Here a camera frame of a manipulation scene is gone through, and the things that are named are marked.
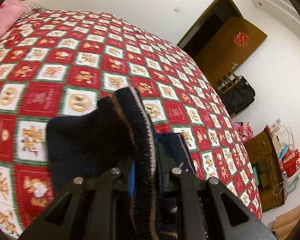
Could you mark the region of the red patchwork bear bedspread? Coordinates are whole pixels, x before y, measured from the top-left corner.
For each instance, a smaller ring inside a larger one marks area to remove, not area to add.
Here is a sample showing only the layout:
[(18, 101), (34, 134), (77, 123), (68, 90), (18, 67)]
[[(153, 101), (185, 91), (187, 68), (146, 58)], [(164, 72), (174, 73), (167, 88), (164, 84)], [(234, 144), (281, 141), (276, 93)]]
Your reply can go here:
[(0, 37), (0, 229), (18, 239), (52, 202), (45, 129), (120, 88), (159, 133), (180, 133), (198, 178), (217, 177), (257, 217), (253, 169), (226, 107), (182, 49), (111, 14), (40, 10)]

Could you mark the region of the red gift bag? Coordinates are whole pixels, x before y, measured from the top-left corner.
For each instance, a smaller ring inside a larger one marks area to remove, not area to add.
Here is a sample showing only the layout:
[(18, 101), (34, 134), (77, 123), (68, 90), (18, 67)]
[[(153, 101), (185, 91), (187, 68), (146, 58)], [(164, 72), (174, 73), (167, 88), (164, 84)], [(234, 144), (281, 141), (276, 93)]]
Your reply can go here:
[(300, 152), (298, 149), (289, 150), (288, 155), (282, 159), (282, 165), (284, 171), (294, 171), (297, 167), (297, 161), (300, 158)]

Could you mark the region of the striped pillow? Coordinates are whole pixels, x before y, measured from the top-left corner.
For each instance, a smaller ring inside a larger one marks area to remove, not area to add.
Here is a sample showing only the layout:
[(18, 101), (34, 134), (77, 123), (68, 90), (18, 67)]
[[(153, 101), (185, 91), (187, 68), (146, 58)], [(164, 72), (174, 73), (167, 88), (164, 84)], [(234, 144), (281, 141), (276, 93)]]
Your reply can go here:
[(25, 7), (25, 11), (21, 15), (21, 18), (26, 17), (34, 12), (37, 12), (38, 10), (44, 10), (45, 7), (41, 6), (37, 2), (26, 0), (21, 1), (21, 4)]

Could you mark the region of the dark wooden door frame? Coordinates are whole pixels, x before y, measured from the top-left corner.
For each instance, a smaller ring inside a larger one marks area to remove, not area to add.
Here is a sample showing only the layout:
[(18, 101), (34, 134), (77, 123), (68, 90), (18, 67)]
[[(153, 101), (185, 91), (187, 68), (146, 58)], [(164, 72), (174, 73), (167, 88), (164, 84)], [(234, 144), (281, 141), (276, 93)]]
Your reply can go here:
[(194, 58), (231, 18), (243, 17), (233, 0), (214, 0), (178, 42)]

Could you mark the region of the brown wooden nightstand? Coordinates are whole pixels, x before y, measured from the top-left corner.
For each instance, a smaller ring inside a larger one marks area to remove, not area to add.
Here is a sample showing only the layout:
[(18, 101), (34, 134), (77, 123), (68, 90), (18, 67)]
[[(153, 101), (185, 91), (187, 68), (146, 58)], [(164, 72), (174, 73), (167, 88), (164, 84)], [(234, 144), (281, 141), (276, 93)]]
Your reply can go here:
[(269, 211), (285, 203), (284, 179), (269, 128), (244, 143), (262, 205)]

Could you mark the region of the red double happiness decoration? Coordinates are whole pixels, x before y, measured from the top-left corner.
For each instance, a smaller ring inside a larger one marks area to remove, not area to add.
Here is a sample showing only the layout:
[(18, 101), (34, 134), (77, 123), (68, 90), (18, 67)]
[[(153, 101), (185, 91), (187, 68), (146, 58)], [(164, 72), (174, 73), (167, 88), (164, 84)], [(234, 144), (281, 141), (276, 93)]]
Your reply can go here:
[(248, 39), (249, 39), (248, 35), (245, 35), (245, 33), (239, 31), (238, 34), (234, 36), (233, 42), (237, 44), (239, 47), (242, 46), (246, 47)]

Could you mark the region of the wooden chair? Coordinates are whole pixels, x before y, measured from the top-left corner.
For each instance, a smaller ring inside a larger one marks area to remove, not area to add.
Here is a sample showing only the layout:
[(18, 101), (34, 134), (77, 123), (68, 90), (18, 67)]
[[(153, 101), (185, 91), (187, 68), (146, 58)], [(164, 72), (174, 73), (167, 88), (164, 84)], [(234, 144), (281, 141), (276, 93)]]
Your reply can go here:
[(234, 71), (231, 70), (217, 81), (217, 87), (215, 88), (215, 90), (218, 95), (223, 95), (224, 93), (235, 87), (235, 85), (237, 85), (239, 81), (240, 78), (235, 74)]

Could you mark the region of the pink folded blanket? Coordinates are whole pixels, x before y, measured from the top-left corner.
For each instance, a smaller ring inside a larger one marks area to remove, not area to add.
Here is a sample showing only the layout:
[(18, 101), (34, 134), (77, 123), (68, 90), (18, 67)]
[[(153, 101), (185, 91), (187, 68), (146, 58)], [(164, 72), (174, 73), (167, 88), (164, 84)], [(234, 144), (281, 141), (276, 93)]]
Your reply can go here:
[(16, 0), (5, 0), (0, 6), (0, 38), (22, 16), (26, 7)]

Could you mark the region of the red plaid cloth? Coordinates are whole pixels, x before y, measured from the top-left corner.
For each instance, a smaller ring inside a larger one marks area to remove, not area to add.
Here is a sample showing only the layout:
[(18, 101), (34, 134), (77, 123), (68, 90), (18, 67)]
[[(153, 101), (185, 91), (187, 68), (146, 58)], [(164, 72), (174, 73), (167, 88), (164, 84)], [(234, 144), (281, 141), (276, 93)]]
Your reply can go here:
[(241, 142), (245, 143), (253, 137), (253, 129), (248, 121), (234, 123)]

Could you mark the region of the brown wooden door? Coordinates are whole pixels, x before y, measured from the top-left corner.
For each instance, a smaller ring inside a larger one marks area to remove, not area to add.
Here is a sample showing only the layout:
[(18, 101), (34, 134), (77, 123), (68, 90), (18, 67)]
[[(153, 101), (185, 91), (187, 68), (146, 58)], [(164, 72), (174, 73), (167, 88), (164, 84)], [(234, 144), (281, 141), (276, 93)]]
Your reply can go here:
[[(233, 42), (238, 32), (248, 35), (247, 46)], [(213, 87), (226, 73), (237, 70), (266, 40), (267, 34), (241, 17), (231, 17), (193, 58)]]

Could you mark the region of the navy patterned knit sweater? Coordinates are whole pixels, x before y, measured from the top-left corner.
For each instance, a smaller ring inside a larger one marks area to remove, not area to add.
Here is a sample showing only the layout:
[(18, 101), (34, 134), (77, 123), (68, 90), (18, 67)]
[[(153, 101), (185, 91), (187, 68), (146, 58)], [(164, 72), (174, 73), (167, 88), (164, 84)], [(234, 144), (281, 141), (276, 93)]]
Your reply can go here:
[(97, 102), (83, 116), (57, 116), (46, 127), (48, 167), (60, 193), (76, 177), (95, 178), (131, 160), (132, 188), (116, 201), (119, 239), (177, 239), (177, 198), (161, 190), (158, 145), (189, 174), (194, 164), (180, 133), (157, 133), (139, 91), (126, 87)]

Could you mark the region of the black bag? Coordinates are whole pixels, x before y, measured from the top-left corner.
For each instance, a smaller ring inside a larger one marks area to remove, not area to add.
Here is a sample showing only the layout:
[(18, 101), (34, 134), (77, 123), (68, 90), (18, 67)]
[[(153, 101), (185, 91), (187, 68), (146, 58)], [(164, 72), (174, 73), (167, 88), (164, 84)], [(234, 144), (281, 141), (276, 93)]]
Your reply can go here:
[(225, 92), (220, 94), (221, 101), (230, 116), (235, 116), (245, 110), (255, 101), (255, 90), (243, 76)]

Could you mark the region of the cardboard box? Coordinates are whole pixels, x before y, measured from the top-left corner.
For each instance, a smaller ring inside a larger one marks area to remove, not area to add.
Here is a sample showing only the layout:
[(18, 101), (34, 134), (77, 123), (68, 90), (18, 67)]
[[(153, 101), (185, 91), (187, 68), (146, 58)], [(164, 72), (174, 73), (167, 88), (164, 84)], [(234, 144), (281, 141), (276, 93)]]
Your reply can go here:
[(300, 220), (300, 205), (290, 211), (277, 216), (274, 221), (268, 223), (268, 229), (279, 240), (286, 239)]

